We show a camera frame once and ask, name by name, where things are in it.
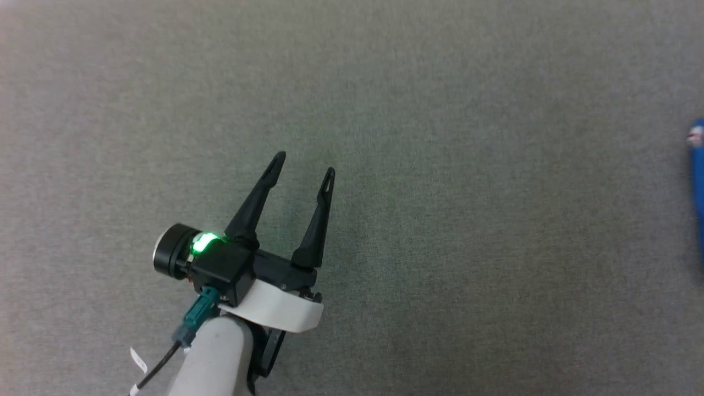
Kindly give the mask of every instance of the teal connector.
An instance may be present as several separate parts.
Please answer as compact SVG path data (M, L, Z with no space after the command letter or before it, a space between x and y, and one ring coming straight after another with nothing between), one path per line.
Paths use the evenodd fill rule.
M174 342L181 342L183 347L190 347L203 323L218 314L218 302L220 302L220 293L213 287L204 287L171 339Z

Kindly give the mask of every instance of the green led light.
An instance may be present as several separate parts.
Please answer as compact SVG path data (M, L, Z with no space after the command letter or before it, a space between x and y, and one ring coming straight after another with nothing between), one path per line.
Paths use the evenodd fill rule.
M218 236L213 233L202 234L197 241L193 242L193 253L202 253L203 250L206 249L208 244L210 244L213 240L216 240L217 238Z

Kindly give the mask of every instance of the blue object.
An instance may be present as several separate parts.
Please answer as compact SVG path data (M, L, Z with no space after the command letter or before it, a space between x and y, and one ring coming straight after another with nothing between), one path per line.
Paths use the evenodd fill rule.
M171 335L171 340L181 342L183 347L190 347L203 323L218 315L218 302L220 293L214 287L204 287L201 295L184 315L181 325Z
M694 204L699 217L699 242L702 249L702 265L704 265L704 118L698 119L689 134L692 155L692 181Z

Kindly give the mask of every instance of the white strap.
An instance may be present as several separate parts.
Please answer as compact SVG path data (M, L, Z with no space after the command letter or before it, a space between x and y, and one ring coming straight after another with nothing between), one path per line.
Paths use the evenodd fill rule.
M254 280L240 305L233 308L220 304L218 307L258 325L291 333L302 333L318 326L325 308L259 279Z

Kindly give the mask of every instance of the black cable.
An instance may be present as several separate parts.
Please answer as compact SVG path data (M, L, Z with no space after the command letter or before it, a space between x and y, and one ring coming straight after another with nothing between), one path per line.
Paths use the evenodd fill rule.
M156 364L156 366L154 366L154 368L150 372L147 373L147 375L144 377L144 379L137 384L137 389L141 390L142 388L144 388L144 386L159 372L159 370L161 370L161 368L166 365L166 363L169 361L169 359L171 359L171 357L173 357L173 355L176 353L176 351L180 347L181 347L180 341L174 342L174 345L171 347L171 349L169 349L169 352L166 352L166 355L164 355L164 357L161 359L161 361L158 362Z

